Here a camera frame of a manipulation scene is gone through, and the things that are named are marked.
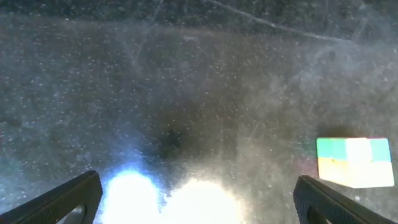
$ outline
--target green square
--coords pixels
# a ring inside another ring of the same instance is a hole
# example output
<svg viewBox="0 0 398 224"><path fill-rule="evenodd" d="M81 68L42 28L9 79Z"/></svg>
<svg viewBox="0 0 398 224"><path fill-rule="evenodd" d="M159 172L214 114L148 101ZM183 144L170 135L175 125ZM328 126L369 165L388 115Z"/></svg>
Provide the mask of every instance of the green square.
<svg viewBox="0 0 398 224"><path fill-rule="evenodd" d="M346 144L343 138L318 138L318 158L347 160Z"/></svg>
<svg viewBox="0 0 398 224"><path fill-rule="evenodd" d="M370 139L373 161L391 161L388 139Z"/></svg>

